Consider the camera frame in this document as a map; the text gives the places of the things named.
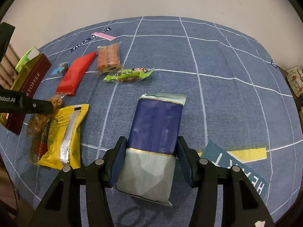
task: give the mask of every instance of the white wall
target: white wall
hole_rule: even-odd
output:
[[[287,0],[16,0],[3,21],[16,27],[12,45],[22,56],[75,29],[143,15],[222,24],[258,40],[279,66],[303,65],[303,23]]]

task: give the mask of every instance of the green package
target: green package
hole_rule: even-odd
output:
[[[107,75],[103,80],[106,82],[136,81],[147,78],[153,71],[154,69],[146,68],[124,69],[116,72],[115,75]]]
[[[39,55],[39,51],[37,48],[34,46],[32,47],[29,51],[26,52],[26,54],[19,60],[18,64],[16,65],[16,71],[20,72],[22,67],[28,63],[30,60],[35,58],[36,56]]]

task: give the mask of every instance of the blue mat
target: blue mat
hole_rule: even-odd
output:
[[[137,101],[144,93],[186,94],[179,135],[188,146],[202,151],[213,141],[226,151],[262,148],[267,159],[246,163],[263,177],[269,188],[263,198],[274,221],[294,203],[302,178],[303,141],[293,97],[271,57],[253,38],[207,21],[145,16],[107,21],[70,32],[40,48],[52,67],[35,98],[55,93],[60,77],[51,76],[58,63],[96,51],[112,42],[99,37],[73,53],[70,48],[110,25],[123,31],[121,62],[126,68],[155,68],[140,82],[105,83],[96,76],[97,58],[64,105],[89,103],[81,125],[81,163],[89,165],[113,148],[119,136],[128,137]],[[0,153],[21,196],[37,207],[58,170],[29,162],[30,139],[26,124],[20,136],[0,128]],[[216,226],[221,226],[222,187],[219,187]],[[83,226],[85,189],[81,188]],[[196,197],[176,161],[170,202],[166,207],[107,189],[115,226],[187,226]]]

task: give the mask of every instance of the screw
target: screw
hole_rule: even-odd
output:
[[[208,163],[207,159],[200,159],[199,162],[202,164],[202,165],[206,165]]]
[[[240,167],[239,166],[233,166],[232,169],[237,173],[240,171]]]
[[[96,163],[96,165],[102,165],[102,164],[104,163],[104,160],[102,160],[102,159],[97,159],[97,160],[95,161],[95,163]]]
[[[65,167],[63,167],[63,171],[64,171],[65,173],[69,172],[70,169],[71,169],[70,166],[65,166]]]

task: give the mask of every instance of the pink label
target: pink label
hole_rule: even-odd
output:
[[[102,32],[95,32],[92,35],[97,36],[97,37],[102,37],[102,38],[105,38],[105,39],[110,40],[110,41],[112,41],[116,38],[116,37],[113,37],[113,36],[110,36],[110,35],[106,35]]]

